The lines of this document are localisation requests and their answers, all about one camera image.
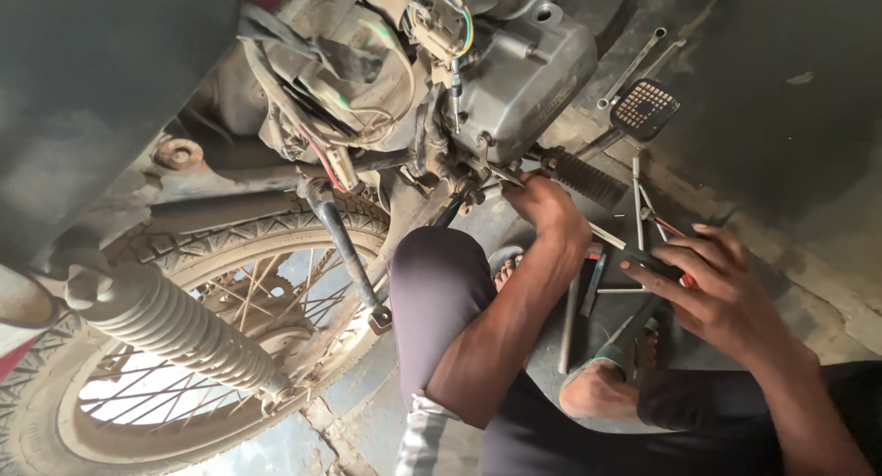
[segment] wheel rim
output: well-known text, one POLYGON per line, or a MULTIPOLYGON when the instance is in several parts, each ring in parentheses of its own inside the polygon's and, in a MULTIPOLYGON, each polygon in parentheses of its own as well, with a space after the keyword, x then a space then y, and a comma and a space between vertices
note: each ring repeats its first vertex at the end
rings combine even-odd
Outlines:
MULTIPOLYGON (((352 290, 332 244, 301 246, 293 252, 279 247, 250 256, 251 261, 225 264, 205 271, 204 282, 192 278, 181 285, 255 338, 270 351, 277 368, 288 373, 303 367, 297 356, 306 351, 313 333, 323 332, 328 316, 352 290)), ((368 250, 358 251, 362 261, 373 259, 368 250)), ((357 320, 357 335, 369 333, 366 316, 357 320)), ((321 378, 347 358, 356 338, 325 356, 321 378)), ((301 390, 276 415, 299 408, 310 393, 301 390)), ((64 393, 58 428, 78 455, 131 464, 221 442, 264 417, 259 400, 251 395, 105 338, 64 393)))

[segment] motorcycle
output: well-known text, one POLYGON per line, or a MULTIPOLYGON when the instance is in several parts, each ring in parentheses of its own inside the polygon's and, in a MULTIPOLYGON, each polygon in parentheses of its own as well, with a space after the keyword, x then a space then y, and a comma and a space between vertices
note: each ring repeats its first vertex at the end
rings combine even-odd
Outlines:
POLYGON ((254 437, 389 330, 397 242, 525 158, 611 201, 583 159, 622 128, 536 141, 637 1, 593 34, 555 0, 0 0, 0 473, 254 437))

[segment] gray pants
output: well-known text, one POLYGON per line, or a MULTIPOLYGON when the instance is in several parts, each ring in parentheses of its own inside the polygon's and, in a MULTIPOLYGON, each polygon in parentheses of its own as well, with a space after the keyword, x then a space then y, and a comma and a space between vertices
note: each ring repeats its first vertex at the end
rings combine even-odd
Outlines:
MULTIPOLYGON (((391 311, 408 410, 453 339, 496 297, 478 243, 449 228, 407 235, 389 265, 391 311)), ((825 368, 844 421, 876 470, 882 466, 882 362, 825 368)), ((780 474, 780 449, 762 391, 738 371, 649 371, 638 414, 678 430, 614 435, 579 425, 526 372, 513 381, 484 434, 481 472, 537 474, 780 474)))

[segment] concrete floor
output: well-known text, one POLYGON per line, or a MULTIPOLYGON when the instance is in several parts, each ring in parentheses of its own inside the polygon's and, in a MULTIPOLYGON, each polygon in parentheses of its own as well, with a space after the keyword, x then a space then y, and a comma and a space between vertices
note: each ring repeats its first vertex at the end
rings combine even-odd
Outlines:
MULTIPOLYGON (((543 137, 546 146, 569 148, 591 140, 605 125, 595 100, 647 34, 665 26, 671 33, 665 44, 687 38, 660 75, 684 102, 669 129, 648 147, 622 142, 593 164, 626 182, 624 165, 642 153, 657 210, 679 226, 710 215, 720 200, 734 200, 740 211, 728 226, 754 253, 753 266, 785 321, 825 363, 882 352, 882 285, 876 284, 882 272, 874 250, 882 223, 875 209, 882 202, 876 134, 882 81, 873 71, 882 62, 873 43, 882 23, 872 19, 874 2, 646 0, 598 74, 543 137)), ((633 239, 630 192, 611 213, 580 202, 593 221, 633 239)), ((488 252, 529 238, 501 200, 454 227, 488 252)), ((628 284, 616 262, 603 286, 628 284)), ((592 317, 577 321, 573 366, 638 303, 634 296, 599 297, 592 317)), ((527 368, 553 399, 564 380, 555 372, 560 311, 548 319, 527 368)), ((405 417, 393 340, 383 336, 301 414, 180 474, 391 474, 405 417)), ((736 368, 675 323, 667 322, 663 340, 662 367, 736 368)))

